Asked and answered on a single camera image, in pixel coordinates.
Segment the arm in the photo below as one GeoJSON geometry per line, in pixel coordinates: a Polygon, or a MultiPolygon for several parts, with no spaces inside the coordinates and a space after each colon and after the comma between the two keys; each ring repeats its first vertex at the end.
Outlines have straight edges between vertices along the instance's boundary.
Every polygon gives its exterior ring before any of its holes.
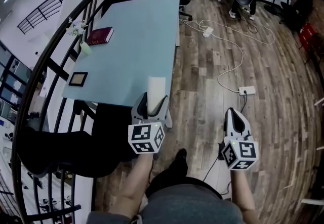
{"type": "Polygon", "coordinates": [[[231,180],[232,202],[241,210],[244,222],[246,224],[260,223],[245,173],[243,171],[231,171],[231,180]]]}
{"type": "Polygon", "coordinates": [[[140,154],[131,173],[126,178],[110,213],[126,216],[130,219],[137,214],[149,174],[152,168],[153,154],[140,154]]]}

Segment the light blue table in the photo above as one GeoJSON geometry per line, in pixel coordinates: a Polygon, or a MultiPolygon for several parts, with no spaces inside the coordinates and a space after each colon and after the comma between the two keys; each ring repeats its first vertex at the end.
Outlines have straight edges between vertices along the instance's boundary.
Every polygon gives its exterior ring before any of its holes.
{"type": "Polygon", "coordinates": [[[170,95],[178,28],[179,0],[133,0],[113,4],[96,28],[112,26],[107,44],[81,52],[73,72],[88,72],[83,87],[69,86],[62,96],[75,100],[133,106],[147,91],[147,78],[165,77],[170,95]]]}

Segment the red book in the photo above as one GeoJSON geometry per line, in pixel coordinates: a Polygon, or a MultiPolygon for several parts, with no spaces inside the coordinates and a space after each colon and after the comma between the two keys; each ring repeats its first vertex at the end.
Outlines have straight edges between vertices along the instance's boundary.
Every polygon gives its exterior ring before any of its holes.
{"type": "Polygon", "coordinates": [[[91,46],[96,44],[108,43],[110,37],[112,36],[112,33],[112,27],[93,30],[87,39],[87,44],[91,46]]]}

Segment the flower vase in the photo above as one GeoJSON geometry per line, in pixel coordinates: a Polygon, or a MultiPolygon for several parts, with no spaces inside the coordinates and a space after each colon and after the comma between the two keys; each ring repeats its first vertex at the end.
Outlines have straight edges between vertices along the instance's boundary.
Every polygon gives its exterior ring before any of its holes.
{"type": "Polygon", "coordinates": [[[85,41],[82,41],[80,43],[80,47],[81,47],[81,51],[83,51],[85,54],[90,55],[92,53],[91,48],[85,41]]]}

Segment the power strip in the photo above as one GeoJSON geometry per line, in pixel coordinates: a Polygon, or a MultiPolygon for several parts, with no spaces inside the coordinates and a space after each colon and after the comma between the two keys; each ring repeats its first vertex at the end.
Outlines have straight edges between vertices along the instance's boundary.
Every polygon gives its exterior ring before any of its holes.
{"type": "Polygon", "coordinates": [[[254,86],[242,86],[238,88],[239,95],[245,96],[245,95],[254,95],[255,94],[255,88],[254,86]]]}

